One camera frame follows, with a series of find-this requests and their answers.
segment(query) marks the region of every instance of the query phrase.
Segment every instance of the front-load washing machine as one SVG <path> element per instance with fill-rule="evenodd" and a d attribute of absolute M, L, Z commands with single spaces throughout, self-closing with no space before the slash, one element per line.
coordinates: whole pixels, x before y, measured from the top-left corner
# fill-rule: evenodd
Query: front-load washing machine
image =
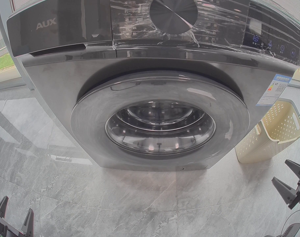
<path fill-rule="evenodd" d="M 300 25 L 252 0 L 43 0 L 11 49 L 101 167 L 208 169 L 300 66 Z"/>

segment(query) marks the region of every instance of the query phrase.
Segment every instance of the beige laundry basket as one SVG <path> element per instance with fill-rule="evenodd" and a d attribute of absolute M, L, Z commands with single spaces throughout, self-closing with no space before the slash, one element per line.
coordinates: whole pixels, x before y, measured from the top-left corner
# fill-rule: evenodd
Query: beige laundry basket
<path fill-rule="evenodd" d="M 241 163 L 267 160 L 300 137 L 300 114 L 292 100 L 279 98 L 235 147 Z"/>

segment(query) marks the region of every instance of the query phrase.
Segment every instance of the basket handle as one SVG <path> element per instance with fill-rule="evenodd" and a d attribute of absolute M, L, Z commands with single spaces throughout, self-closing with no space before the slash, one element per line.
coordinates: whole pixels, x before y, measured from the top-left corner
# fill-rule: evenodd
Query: basket handle
<path fill-rule="evenodd" d="M 257 125 L 255 126 L 255 130 L 257 131 L 257 135 L 260 135 L 261 129 L 260 129 L 259 124 L 257 124 Z"/>
<path fill-rule="evenodd" d="M 293 113 L 292 117 L 294 119 L 294 122 L 295 122 L 295 125 L 296 125 L 296 129 L 299 130 L 300 127 L 299 127 L 299 122 L 298 122 L 296 114 Z"/>

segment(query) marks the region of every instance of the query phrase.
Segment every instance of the control panel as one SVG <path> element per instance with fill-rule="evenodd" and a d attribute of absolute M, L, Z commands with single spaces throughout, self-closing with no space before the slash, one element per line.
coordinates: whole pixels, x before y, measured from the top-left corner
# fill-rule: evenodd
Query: control panel
<path fill-rule="evenodd" d="M 110 0 L 113 40 L 241 45 L 248 5 L 248 0 Z"/>
<path fill-rule="evenodd" d="M 14 56 L 85 43 L 170 45 L 248 50 L 300 66 L 300 26 L 250 0 L 44 0 L 12 15 L 7 29 Z"/>
<path fill-rule="evenodd" d="M 280 59 L 297 61 L 300 30 L 280 15 L 251 3 L 243 45 L 271 51 Z"/>

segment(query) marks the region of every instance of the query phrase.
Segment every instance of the aux logo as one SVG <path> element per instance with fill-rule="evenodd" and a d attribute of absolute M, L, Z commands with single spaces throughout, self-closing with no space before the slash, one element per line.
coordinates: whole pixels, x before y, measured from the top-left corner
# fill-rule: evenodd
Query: aux logo
<path fill-rule="evenodd" d="M 42 24 L 41 24 L 41 23 L 38 23 L 36 30 L 38 30 L 39 28 L 44 28 L 44 27 L 47 27 L 47 26 L 55 25 L 55 24 L 57 23 L 57 22 L 55 22 L 55 19 L 56 19 L 56 18 L 54 18 L 54 19 L 49 19 L 49 20 L 47 20 L 46 22 L 43 21 Z"/>

